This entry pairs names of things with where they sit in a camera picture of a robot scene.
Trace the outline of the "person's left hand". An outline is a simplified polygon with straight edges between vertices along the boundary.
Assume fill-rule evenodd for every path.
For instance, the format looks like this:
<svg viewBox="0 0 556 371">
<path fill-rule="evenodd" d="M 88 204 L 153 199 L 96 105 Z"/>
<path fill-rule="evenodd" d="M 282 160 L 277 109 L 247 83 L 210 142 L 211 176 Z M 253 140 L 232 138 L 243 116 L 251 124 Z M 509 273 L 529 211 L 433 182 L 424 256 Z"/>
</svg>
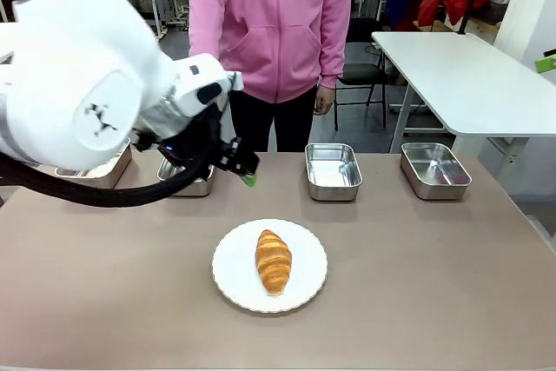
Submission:
<svg viewBox="0 0 556 371">
<path fill-rule="evenodd" d="M 314 114 L 316 116 L 326 115 L 332 108 L 335 100 L 335 89 L 320 85 L 316 91 Z"/>
</svg>

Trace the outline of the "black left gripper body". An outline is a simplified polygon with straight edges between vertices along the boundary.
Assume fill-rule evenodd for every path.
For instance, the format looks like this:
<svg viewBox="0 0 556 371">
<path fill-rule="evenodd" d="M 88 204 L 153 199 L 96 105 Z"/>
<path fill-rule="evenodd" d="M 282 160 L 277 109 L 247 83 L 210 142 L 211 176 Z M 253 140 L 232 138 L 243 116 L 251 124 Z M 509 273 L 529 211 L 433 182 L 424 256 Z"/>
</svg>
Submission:
<svg viewBox="0 0 556 371">
<path fill-rule="evenodd" d="M 192 178 L 207 178 L 210 166 L 239 177 L 253 177 L 259 157 L 239 137 L 230 142 L 222 140 L 221 119 L 218 107 L 209 106 L 181 133 L 161 141 L 158 150 L 173 167 Z"/>
</svg>

